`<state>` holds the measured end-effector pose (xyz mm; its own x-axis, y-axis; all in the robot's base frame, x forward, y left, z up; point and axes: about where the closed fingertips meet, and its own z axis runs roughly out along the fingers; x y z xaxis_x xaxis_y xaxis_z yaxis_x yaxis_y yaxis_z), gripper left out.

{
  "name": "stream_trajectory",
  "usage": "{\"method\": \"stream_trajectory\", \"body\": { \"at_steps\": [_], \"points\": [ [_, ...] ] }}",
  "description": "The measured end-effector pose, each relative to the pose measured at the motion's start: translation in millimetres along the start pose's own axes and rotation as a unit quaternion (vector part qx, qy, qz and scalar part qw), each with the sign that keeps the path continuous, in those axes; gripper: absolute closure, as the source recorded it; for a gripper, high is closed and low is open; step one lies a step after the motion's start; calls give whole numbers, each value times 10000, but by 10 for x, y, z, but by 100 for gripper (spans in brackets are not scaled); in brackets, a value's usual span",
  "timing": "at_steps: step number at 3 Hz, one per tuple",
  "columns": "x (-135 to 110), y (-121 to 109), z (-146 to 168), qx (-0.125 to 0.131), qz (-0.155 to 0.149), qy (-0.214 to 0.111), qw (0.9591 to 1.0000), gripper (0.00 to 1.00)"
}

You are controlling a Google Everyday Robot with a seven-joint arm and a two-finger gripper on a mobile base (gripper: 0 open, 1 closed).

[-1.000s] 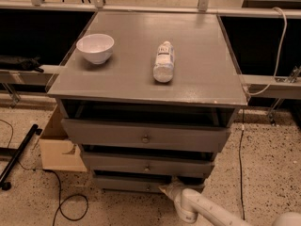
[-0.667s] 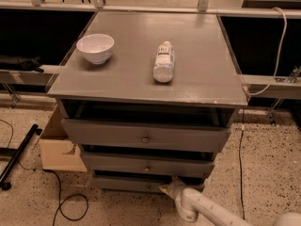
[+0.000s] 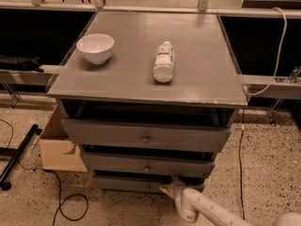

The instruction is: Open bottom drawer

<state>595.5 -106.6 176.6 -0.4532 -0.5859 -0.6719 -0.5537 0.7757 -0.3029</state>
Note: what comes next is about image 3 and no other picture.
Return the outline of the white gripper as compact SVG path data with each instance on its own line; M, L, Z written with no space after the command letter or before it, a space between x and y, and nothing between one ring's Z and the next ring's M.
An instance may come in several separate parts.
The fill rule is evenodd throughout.
M180 195L185 188L187 188L187 184L178 176L171 176L171 178L172 182L170 185L160 185L159 189L172 200L176 200L177 196Z

